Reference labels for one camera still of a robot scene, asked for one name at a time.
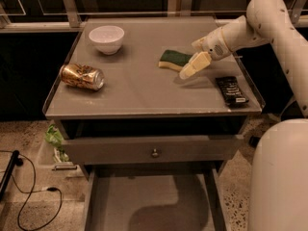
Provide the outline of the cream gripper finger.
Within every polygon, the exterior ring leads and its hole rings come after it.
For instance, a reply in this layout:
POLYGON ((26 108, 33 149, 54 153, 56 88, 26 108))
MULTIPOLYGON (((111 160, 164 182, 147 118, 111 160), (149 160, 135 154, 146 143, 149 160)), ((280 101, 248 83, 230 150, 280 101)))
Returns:
POLYGON ((204 51, 203 42, 204 42, 204 39, 200 38, 200 39, 197 39, 196 41, 194 41, 192 43, 192 47, 195 49, 196 52, 203 52, 204 51))
POLYGON ((179 73, 182 80, 194 76, 195 73, 210 65, 212 58, 208 52, 195 53, 179 73))

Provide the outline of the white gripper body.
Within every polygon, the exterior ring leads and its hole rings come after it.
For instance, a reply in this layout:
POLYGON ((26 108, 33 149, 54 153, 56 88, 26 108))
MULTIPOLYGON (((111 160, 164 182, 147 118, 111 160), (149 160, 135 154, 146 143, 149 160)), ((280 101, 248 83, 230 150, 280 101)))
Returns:
POLYGON ((210 54, 213 61, 222 60, 232 54, 224 40, 221 27, 202 38, 201 47, 210 54))

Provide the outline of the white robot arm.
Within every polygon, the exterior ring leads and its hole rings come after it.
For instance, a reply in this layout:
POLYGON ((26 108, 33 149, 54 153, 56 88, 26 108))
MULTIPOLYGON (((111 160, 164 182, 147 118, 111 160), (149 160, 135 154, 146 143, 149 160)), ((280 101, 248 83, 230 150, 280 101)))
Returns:
POLYGON ((192 46, 180 71, 187 79, 211 61, 269 43, 303 117, 281 121, 254 153, 248 231, 308 231, 308 42, 296 30, 283 0, 251 0, 246 15, 217 28, 192 46))

